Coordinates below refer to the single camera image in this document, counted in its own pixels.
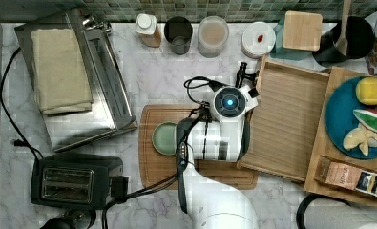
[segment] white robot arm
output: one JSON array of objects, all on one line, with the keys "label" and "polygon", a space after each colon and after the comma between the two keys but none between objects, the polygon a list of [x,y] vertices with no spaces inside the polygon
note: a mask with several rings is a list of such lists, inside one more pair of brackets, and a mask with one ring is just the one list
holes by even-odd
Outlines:
[{"label": "white robot arm", "polygon": [[249,91],[248,86],[220,88],[210,103],[215,121],[185,118],[176,127],[177,165],[183,170],[178,197],[181,209],[193,220],[193,228],[259,228],[254,207],[241,191],[200,175],[194,167],[194,159],[237,161],[245,154],[249,124],[244,115],[258,105]]},{"label": "white robot arm", "polygon": [[250,200],[239,190],[200,175],[193,154],[185,145],[188,164],[180,178],[179,202],[195,229],[258,229],[258,218]]},{"label": "white robot arm", "polygon": [[258,106],[250,87],[222,87],[210,103],[213,122],[197,123],[189,135],[194,159],[235,162],[247,152],[250,129],[245,113]]}]

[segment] tile backsplash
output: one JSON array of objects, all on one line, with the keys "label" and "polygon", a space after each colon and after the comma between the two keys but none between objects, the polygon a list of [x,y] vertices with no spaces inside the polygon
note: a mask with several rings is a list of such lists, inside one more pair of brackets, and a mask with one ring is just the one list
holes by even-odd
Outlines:
[{"label": "tile backsplash", "polygon": [[[177,15],[191,22],[212,15],[227,22],[277,22],[288,10],[320,13],[325,22],[337,22],[343,0],[0,0],[0,21],[27,22],[72,8],[110,22],[136,22],[140,13],[152,14],[159,22]],[[366,17],[375,11],[377,0],[352,1],[351,15]]]},{"label": "tile backsplash", "polygon": [[[68,0],[50,1],[58,7],[69,5]],[[227,22],[276,22],[288,10],[320,13],[330,22],[341,20],[343,8],[343,0],[82,0],[73,4],[114,22],[135,22],[140,13],[152,14],[159,22],[173,16],[200,22],[213,15]],[[366,17],[375,11],[377,1],[352,2],[351,15]]]}]

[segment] bottle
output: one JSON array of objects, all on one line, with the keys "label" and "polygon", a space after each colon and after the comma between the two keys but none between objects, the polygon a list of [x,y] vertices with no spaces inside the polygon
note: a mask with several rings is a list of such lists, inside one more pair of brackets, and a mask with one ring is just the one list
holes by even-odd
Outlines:
[{"label": "bottle", "polygon": [[161,32],[154,16],[140,14],[136,21],[136,31],[143,44],[149,47],[158,48],[161,44]]}]

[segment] folded towel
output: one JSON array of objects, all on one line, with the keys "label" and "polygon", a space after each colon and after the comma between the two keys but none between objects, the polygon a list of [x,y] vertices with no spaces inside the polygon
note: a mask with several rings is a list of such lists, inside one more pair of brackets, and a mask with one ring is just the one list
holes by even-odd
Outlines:
[{"label": "folded towel", "polygon": [[35,100],[42,113],[90,111],[93,97],[75,32],[37,30],[31,38]]}]

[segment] black mug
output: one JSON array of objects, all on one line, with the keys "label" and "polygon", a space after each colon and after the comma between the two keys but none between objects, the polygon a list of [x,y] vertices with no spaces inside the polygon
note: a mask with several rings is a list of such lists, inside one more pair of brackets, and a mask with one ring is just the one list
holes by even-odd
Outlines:
[{"label": "black mug", "polygon": [[320,41],[320,48],[313,53],[314,59],[324,67],[347,61],[348,59],[360,59],[372,50],[375,35],[369,23],[360,17],[348,17],[346,26],[346,40],[348,42],[346,56],[336,48],[336,42],[340,37],[341,22],[331,31],[325,33]]},{"label": "black mug", "polygon": [[175,54],[183,55],[191,46],[192,25],[184,17],[173,17],[164,26],[164,36]]}]

